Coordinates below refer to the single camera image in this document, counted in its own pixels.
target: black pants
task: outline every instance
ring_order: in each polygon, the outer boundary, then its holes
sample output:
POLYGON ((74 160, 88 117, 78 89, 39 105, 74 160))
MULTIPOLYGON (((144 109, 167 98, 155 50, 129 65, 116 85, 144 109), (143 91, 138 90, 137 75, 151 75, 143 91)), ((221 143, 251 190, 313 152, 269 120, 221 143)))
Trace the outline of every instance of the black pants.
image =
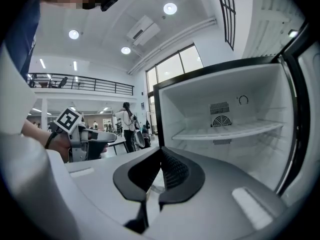
POLYGON ((125 144, 126 147, 129 150, 129 153, 135 152, 134 143, 132 141, 132 137, 134 135, 134 132, 131 130, 124 130, 124 138, 125 138, 125 144))

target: railing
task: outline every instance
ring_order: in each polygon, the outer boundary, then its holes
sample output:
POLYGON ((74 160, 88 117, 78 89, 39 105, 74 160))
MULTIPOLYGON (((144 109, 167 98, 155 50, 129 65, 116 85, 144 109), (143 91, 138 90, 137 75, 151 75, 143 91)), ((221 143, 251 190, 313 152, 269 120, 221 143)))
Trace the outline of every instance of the railing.
POLYGON ((30 73, 27 83, 31 88, 76 89, 134 95, 134 86, 129 84, 70 74, 30 73))
POLYGON ((235 0, 220 0, 220 4, 224 23, 224 39, 234 50, 236 36, 235 0))

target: white shelf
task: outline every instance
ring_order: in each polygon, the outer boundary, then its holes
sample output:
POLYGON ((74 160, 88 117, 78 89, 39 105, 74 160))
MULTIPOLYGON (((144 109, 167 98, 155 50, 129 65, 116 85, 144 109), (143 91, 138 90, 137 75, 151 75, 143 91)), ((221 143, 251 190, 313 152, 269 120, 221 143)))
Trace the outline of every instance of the white shelf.
POLYGON ((213 141, 236 139, 262 134, 282 126, 283 123, 278 122, 255 121, 251 123, 212 127, 207 129, 183 130, 177 135, 173 136, 172 139, 180 141, 213 141))

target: desk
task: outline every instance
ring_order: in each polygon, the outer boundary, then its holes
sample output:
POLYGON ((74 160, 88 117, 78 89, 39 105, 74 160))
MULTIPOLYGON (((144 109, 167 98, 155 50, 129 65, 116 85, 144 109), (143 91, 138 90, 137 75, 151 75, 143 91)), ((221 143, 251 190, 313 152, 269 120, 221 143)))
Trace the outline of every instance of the desk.
POLYGON ((125 151, 127 153, 129 153, 129 150, 128 150, 128 147, 127 147, 127 144, 126 144, 126 139, 125 138, 122 138, 122 137, 117 137, 116 138, 116 141, 113 142, 113 143, 109 143, 109 147, 113 147, 114 148, 114 152, 115 152, 115 155, 117 156, 117 151, 116 151, 116 146, 118 145, 121 145, 123 144, 124 145, 124 148, 125 148, 125 151))

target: ceiling air conditioning unit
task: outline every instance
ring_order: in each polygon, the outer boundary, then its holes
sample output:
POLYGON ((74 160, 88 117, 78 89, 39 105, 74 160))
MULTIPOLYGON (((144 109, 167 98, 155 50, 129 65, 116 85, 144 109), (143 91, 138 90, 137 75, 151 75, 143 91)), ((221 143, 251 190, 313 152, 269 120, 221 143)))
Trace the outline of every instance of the ceiling air conditioning unit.
POLYGON ((133 45, 144 46, 151 38, 160 32, 159 26, 147 16, 143 16, 126 35, 133 41, 133 45))

